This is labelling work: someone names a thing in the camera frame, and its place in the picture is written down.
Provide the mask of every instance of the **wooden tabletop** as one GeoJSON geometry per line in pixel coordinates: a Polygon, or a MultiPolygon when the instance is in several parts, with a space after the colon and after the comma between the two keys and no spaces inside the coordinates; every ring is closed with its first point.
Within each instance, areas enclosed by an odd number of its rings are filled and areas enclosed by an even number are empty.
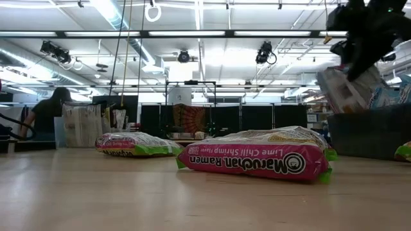
{"type": "Polygon", "coordinates": [[[178,171],[173,157],[0,155],[0,230],[410,230],[411,164],[333,167],[323,185],[178,171]]]}

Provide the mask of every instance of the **dark hair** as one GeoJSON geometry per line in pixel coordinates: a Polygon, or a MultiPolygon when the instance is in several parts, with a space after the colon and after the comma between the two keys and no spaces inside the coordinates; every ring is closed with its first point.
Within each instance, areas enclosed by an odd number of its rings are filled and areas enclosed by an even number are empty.
{"type": "Polygon", "coordinates": [[[57,87],[50,99],[54,102],[59,103],[72,101],[70,91],[65,87],[57,87]]]}

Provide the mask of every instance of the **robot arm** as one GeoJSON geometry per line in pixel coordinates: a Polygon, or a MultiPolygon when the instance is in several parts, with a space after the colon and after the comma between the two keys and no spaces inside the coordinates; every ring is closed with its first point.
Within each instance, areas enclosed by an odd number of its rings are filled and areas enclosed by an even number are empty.
{"type": "Polygon", "coordinates": [[[333,45],[330,51],[349,64],[347,79],[353,81],[388,52],[396,39],[411,39],[411,20],[402,12],[407,0],[350,0],[334,9],[327,29],[347,31],[347,40],[333,45]]]}

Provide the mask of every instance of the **ramen package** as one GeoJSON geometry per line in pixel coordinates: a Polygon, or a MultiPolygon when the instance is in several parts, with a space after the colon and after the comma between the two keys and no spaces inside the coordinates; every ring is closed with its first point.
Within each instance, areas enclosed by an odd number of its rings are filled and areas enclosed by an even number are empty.
{"type": "Polygon", "coordinates": [[[184,148],[174,141],[134,132],[106,133],[96,140],[96,149],[117,157],[150,157],[178,155],[184,148]]]}
{"type": "Polygon", "coordinates": [[[411,162],[411,141],[399,147],[395,154],[396,160],[411,162]]]}
{"type": "Polygon", "coordinates": [[[287,180],[329,182],[337,153],[318,133],[300,126],[249,130],[190,144],[179,168],[287,180]]]}

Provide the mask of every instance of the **black curtain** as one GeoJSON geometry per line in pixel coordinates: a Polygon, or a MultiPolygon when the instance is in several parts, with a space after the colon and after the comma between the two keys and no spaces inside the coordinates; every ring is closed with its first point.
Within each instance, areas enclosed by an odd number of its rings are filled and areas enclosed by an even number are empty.
{"type": "MultiPolygon", "coordinates": [[[[127,111],[128,122],[136,123],[137,122],[137,101],[139,96],[124,96],[123,104],[124,109],[127,111]]],[[[121,96],[93,96],[92,102],[98,103],[102,101],[107,101],[107,104],[110,105],[115,103],[116,105],[121,105],[121,96]]]]}
{"type": "Polygon", "coordinates": [[[214,112],[217,129],[228,128],[229,133],[240,131],[239,107],[212,107],[211,113],[214,112]]]}
{"type": "Polygon", "coordinates": [[[272,106],[243,106],[243,131],[271,130],[272,106]]]}
{"type": "Polygon", "coordinates": [[[274,126],[307,127],[307,107],[304,105],[281,105],[274,107],[274,126]]]}
{"type": "Polygon", "coordinates": [[[161,134],[160,105],[143,105],[140,123],[142,132],[159,136],[161,134]]]}

